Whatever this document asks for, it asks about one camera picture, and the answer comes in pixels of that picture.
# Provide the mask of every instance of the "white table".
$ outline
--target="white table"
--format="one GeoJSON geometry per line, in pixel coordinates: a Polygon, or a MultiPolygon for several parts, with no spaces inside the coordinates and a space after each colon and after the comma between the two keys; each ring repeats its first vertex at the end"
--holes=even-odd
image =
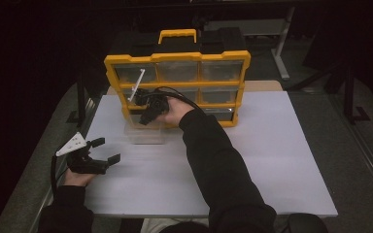
{"type": "MultiPolygon", "coordinates": [[[[106,138],[105,145],[91,150],[92,158],[120,152],[121,162],[92,182],[85,204],[107,216],[207,216],[181,131],[169,130],[164,145],[131,145],[124,124],[119,99],[104,96],[86,139],[106,138]]],[[[246,92],[238,125],[225,131],[279,215],[338,215],[286,92],[246,92]]]]}

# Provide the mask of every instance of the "yellow storage organizer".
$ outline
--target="yellow storage organizer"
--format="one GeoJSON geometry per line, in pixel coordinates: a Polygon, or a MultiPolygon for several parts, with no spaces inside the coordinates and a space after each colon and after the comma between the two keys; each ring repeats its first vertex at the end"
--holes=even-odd
{"type": "Polygon", "coordinates": [[[137,124],[145,107],[128,101],[145,69],[139,88],[175,88],[223,127],[235,126],[250,66],[239,28],[205,31],[163,30],[121,33],[105,58],[107,77],[118,94],[124,117],[137,124]]]}

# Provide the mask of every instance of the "metal leg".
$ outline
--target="metal leg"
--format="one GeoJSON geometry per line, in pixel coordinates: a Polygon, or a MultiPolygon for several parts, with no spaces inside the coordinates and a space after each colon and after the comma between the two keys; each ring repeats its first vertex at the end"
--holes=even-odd
{"type": "Polygon", "coordinates": [[[291,7],[288,9],[287,17],[286,17],[285,22],[283,23],[283,29],[281,30],[280,41],[278,42],[277,47],[271,50],[272,56],[274,57],[275,63],[277,64],[278,70],[283,80],[288,80],[289,74],[288,74],[286,66],[284,65],[283,59],[281,58],[281,51],[283,50],[284,42],[286,41],[286,38],[287,38],[290,21],[292,19],[294,11],[295,11],[294,7],[291,7]]]}

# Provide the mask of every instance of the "hand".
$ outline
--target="hand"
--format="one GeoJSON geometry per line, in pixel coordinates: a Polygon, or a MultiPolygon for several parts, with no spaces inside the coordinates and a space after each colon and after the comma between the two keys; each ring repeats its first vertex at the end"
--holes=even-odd
{"type": "Polygon", "coordinates": [[[173,97],[168,97],[168,104],[169,112],[158,116],[156,120],[178,126],[184,115],[193,110],[193,107],[189,104],[173,97]]]}
{"type": "Polygon", "coordinates": [[[65,174],[64,185],[87,186],[96,174],[79,174],[72,172],[69,168],[65,174]]]}

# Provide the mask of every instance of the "person's left hand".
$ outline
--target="person's left hand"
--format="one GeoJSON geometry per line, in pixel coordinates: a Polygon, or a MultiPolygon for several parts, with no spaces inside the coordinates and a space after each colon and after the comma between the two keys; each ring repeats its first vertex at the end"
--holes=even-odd
{"type": "Polygon", "coordinates": [[[96,177],[96,174],[74,173],[68,168],[63,185],[87,186],[94,177],[96,177]]]}

